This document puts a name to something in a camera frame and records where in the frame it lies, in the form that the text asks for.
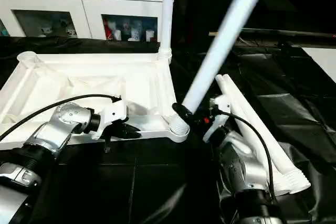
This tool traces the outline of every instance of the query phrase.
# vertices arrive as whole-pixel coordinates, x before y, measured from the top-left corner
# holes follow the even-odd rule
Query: white tube
[[[200,105],[257,2],[258,0],[232,1],[220,25],[218,35],[184,98],[183,105],[192,113],[195,113]],[[170,125],[170,129],[175,134],[183,135],[188,131],[188,126],[175,118]]]
[[[163,0],[162,5],[161,43],[159,48],[159,57],[161,59],[171,59],[172,49],[170,42],[172,34],[174,0]]]
[[[243,94],[237,88],[230,76],[227,74],[224,75],[222,77],[222,82],[227,92],[230,95],[234,96],[235,101],[244,111],[246,118],[265,140],[270,156],[276,168],[285,176],[287,181],[290,183],[290,193],[296,193],[310,187],[310,183],[305,175],[300,169],[295,167],[285,151],[283,151],[276,139],[264,125],[258,114],[254,111],[252,106],[248,103]]]
[[[234,95],[227,90],[227,86],[224,85],[224,79],[221,75],[216,76],[216,81],[219,85],[220,90],[223,94],[227,95],[230,100],[230,107],[232,114],[240,116],[241,118],[245,119],[246,121],[250,122],[247,118],[244,111],[239,106],[239,103],[235,99]],[[269,169],[268,169],[268,162],[265,149],[256,135],[256,133],[245,123],[240,120],[235,120],[241,134],[243,135],[244,141],[247,145],[253,150],[256,158],[264,167],[267,173],[267,179],[269,181]],[[272,162],[272,170],[273,170],[273,182],[274,182],[274,191],[276,196],[284,195],[290,192],[290,186],[285,177],[277,170],[276,166]]]

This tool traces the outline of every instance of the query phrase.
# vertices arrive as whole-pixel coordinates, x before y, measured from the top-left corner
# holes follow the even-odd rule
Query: white furniture
[[[161,41],[163,0],[0,0],[0,6],[0,20],[11,36],[37,37],[41,27],[46,26],[36,25],[43,17],[42,23],[69,19],[78,38],[106,39],[103,15],[119,22],[123,18],[139,19],[143,26],[154,29],[157,40]],[[66,36],[64,27],[58,30],[56,35],[63,32]]]

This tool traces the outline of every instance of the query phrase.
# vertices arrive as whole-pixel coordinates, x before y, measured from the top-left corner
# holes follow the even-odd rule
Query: black plastic sheet
[[[157,51],[153,44],[58,38],[0,38],[0,47],[1,84],[23,51]],[[193,49],[173,50],[178,101],[204,56]],[[235,48],[220,73],[230,74],[312,183],[279,197],[288,222],[336,223],[336,84],[299,48]],[[201,109],[217,94],[213,83]],[[193,134],[182,144],[167,139],[113,143],[110,153],[103,152],[103,144],[68,146],[43,186],[31,223],[221,223],[219,198],[224,220],[234,209],[228,190],[218,193],[217,173],[211,148]]]

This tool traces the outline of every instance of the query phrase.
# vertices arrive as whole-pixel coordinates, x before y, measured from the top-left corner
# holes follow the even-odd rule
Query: white cabinet
[[[91,38],[81,0],[0,0],[0,6],[11,36],[67,36],[74,29],[78,38]]]
[[[149,41],[160,41],[161,2],[83,0],[83,4],[95,39],[108,39],[111,30],[118,30],[120,40],[128,40],[140,31],[139,40],[146,41],[146,32],[151,31],[153,37]]]
[[[161,41],[162,1],[0,0],[0,20],[16,37]]]

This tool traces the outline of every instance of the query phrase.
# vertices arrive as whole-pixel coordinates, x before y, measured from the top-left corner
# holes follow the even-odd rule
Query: wire
[[[50,110],[54,107],[57,107],[59,105],[62,105],[63,103],[67,103],[67,102],[71,102],[74,100],[78,100],[78,99],[82,99],[82,98],[87,98],[87,97],[104,97],[104,98],[110,98],[112,100],[112,102],[116,102],[119,100],[119,98],[113,97],[111,95],[107,95],[107,94],[84,94],[84,95],[79,95],[77,97],[72,97],[69,99],[65,99],[59,102],[55,102],[51,105],[48,105],[38,111],[35,111],[33,114],[30,114],[29,116],[23,118],[21,121],[19,121],[18,123],[16,123],[15,125],[13,125],[12,127],[10,127],[7,131],[5,131],[1,136],[0,136],[0,142],[9,134],[11,134],[11,132],[13,132],[14,130],[16,130],[18,127],[20,127],[22,124],[24,124],[25,122],[29,121],[30,119],[36,117],[37,115]]]
[[[231,114],[231,113],[227,113],[227,112],[223,112],[220,109],[217,109],[219,114],[222,115],[228,115],[228,116],[232,116],[233,118],[240,120],[241,122],[245,123],[247,126],[249,126],[254,133],[256,133],[256,135],[258,136],[258,138],[261,141],[261,144],[263,145],[265,152],[266,152],[266,157],[267,157],[267,164],[268,164],[268,173],[269,173],[269,193],[271,195],[272,199],[276,199],[275,197],[275,193],[274,193],[274,182],[273,182],[273,170],[272,170],[272,160],[271,160],[271,156],[269,154],[267,145],[263,139],[263,137],[260,135],[260,133],[256,130],[256,128],[254,128],[254,126],[252,124],[250,124],[249,122],[247,122],[245,119],[241,118],[240,116],[237,116],[235,114]]]
[[[236,210],[235,213],[233,214],[232,219],[230,221],[230,224],[233,224],[233,222],[235,221],[235,219],[237,217],[237,214],[238,214],[238,210]]]

